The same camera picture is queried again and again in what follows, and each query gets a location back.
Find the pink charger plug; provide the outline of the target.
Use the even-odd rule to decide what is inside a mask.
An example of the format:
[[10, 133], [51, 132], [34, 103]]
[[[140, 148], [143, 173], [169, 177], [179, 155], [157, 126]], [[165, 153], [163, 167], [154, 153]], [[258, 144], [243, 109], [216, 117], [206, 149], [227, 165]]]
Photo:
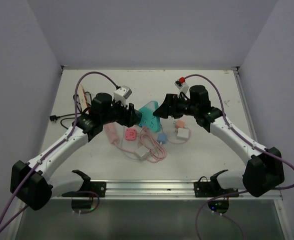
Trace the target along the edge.
[[179, 128], [183, 129], [183, 128], [185, 128], [185, 122], [182, 121], [182, 120], [177, 120], [177, 121], [174, 122], [174, 127], [176, 129], [179, 129]]

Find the pink adapter plug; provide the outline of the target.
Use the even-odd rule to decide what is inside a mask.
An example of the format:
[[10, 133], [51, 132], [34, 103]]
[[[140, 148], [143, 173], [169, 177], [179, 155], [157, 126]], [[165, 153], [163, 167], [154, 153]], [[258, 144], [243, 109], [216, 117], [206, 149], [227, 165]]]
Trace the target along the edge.
[[126, 141], [135, 141], [137, 138], [137, 130], [135, 128], [127, 128], [124, 133], [124, 139]]

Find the teal triangular power strip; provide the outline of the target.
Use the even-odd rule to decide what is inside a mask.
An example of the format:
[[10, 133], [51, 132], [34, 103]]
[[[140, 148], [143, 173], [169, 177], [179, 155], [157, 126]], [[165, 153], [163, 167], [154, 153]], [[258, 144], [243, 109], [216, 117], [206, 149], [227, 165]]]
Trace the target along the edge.
[[150, 101], [138, 110], [142, 114], [139, 127], [146, 127], [154, 133], [161, 130], [160, 118], [153, 115], [158, 107], [157, 101]]

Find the white charger plug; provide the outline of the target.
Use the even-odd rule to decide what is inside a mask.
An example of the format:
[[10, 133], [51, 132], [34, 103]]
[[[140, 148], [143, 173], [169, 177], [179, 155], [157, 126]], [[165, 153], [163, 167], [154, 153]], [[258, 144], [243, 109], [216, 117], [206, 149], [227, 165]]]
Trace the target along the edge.
[[179, 140], [188, 140], [190, 137], [190, 130], [188, 128], [178, 128], [177, 129], [177, 138]]

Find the pink power strip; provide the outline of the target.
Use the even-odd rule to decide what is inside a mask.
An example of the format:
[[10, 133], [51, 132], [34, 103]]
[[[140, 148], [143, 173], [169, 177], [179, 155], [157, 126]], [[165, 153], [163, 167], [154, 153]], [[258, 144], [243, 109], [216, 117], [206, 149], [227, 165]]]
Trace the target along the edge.
[[110, 144], [117, 144], [119, 137], [114, 123], [104, 125], [104, 131]]

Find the blue charger plug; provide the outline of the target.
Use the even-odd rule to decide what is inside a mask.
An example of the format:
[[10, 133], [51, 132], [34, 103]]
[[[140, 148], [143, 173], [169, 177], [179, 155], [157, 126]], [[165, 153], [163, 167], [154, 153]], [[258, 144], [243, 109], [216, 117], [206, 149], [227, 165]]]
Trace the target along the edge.
[[160, 133], [158, 135], [157, 141], [160, 145], [164, 145], [167, 143], [167, 134], [165, 133]]

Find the dark green cube socket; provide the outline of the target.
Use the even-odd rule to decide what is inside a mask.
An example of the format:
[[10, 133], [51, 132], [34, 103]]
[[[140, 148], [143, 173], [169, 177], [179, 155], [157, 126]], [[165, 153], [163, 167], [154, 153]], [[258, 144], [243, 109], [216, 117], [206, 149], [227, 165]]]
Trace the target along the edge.
[[134, 119], [139, 122], [142, 118], [142, 114], [138, 110], [134, 110]]

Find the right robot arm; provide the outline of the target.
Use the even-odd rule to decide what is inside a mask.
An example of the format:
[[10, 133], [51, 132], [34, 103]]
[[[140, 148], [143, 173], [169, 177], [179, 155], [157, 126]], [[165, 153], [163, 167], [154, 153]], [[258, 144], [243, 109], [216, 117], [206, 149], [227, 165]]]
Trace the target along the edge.
[[252, 196], [259, 197], [284, 182], [283, 164], [279, 161], [281, 153], [277, 148], [266, 148], [242, 132], [233, 132], [222, 111], [211, 106], [204, 86], [192, 86], [189, 93], [189, 99], [168, 93], [153, 115], [163, 119], [194, 117], [199, 126], [222, 140], [245, 165], [243, 170], [221, 170], [209, 181], [201, 182], [199, 188], [205, 195], [215, 197], [247, 190]]

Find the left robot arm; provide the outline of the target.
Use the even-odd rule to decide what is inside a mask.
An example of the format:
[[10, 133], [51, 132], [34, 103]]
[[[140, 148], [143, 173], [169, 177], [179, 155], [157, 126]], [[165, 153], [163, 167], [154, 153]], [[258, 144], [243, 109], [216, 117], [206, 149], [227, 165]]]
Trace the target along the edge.
[[90, 142], [109, 123], [132, 127], [140, 123], [142, 114], [130, 103], [123, 106], [108, 93], [98, 93], [73, 126], [49, 149], [29, 160], [18, 161], [12, 168], [11, 193], [31, 209], [37, 211], [55, 196], [65, 193], [86, 196], [91, 188], [90, 177], [80, 170], [73, 170], [66, 181], [51, 179], [53, 173], [75, 151]]

